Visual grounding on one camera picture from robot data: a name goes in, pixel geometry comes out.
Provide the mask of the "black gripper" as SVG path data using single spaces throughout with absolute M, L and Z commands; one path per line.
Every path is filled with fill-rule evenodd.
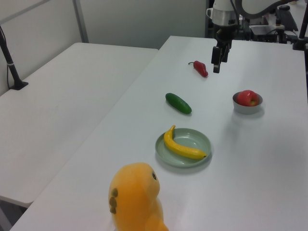
M 226 63 L 228 61 L 228 55 L 232 41 L 238 35 L 238 25 L 220 26 L 215 25 L 215 40 L 217 41 L 217 47 L 213 47 L 211 64 L 213 65 L 213 72 L 220 72 L 220 61 Z

